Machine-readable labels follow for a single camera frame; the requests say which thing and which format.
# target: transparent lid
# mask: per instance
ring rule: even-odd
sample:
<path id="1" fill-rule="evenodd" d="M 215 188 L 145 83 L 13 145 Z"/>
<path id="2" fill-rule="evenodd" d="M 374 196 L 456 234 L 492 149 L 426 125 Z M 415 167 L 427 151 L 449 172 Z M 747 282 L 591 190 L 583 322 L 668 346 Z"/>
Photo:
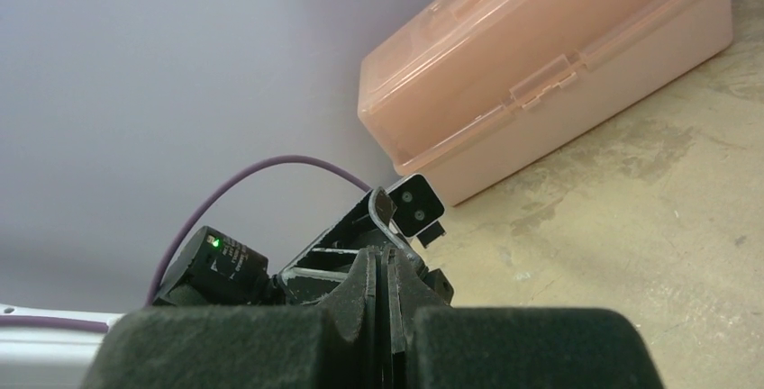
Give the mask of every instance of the transparent lid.
<path id="1" fill-rule="evenodd" d="M 436 0 L 363 60 L 359 117 L 400 167 L 517 108 L 666 1 Z"/>

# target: plastic box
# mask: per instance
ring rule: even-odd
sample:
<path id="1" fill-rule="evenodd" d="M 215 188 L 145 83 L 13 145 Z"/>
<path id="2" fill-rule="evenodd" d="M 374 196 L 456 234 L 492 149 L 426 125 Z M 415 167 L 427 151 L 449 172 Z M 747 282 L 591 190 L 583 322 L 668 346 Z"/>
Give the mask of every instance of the plastic box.
<path id="1" fill-rule="evenodd" d="M 363 60 L 359 118 L 454 205 L 731 41 L 731 0 L 436 0 Z"/>

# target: table surface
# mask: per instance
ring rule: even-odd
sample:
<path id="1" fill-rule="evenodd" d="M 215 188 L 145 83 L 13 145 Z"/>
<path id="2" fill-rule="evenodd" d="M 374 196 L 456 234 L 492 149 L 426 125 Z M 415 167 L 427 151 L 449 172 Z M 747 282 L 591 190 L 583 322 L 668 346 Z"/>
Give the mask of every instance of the table surface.
<path id="1" fill-rule="evenodd" d="M 422 250 L 456 306 L 616 310 L 671 388 L 764 387 L 764 0 L 733 45 L 482 194 Z"/>

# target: wall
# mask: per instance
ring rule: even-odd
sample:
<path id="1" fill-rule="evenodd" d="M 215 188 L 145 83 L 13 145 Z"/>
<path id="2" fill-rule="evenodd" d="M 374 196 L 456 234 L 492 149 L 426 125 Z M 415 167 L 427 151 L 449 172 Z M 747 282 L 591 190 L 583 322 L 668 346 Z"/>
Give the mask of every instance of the wall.
<path id="1" fill-rule="evenodd" d="M 396 179 L 356 116 L 363 56 L 431 0 L 0 0 L 0 302 L 126 311 L 251 162 Z M 362 193 L 277 167 L 205 222 L 279 268 Z"/>

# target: worn table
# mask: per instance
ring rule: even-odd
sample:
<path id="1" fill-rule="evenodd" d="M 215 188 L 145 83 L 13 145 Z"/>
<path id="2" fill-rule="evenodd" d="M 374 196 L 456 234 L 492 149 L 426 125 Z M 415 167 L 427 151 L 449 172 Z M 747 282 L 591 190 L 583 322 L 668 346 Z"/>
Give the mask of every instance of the worn table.
<path id="1" fill-rule="evenodd" d="M 452 209 L 456 306 L 626 315 L 667 387 L 764 387 L 764 0 L 734 44 Z"/>

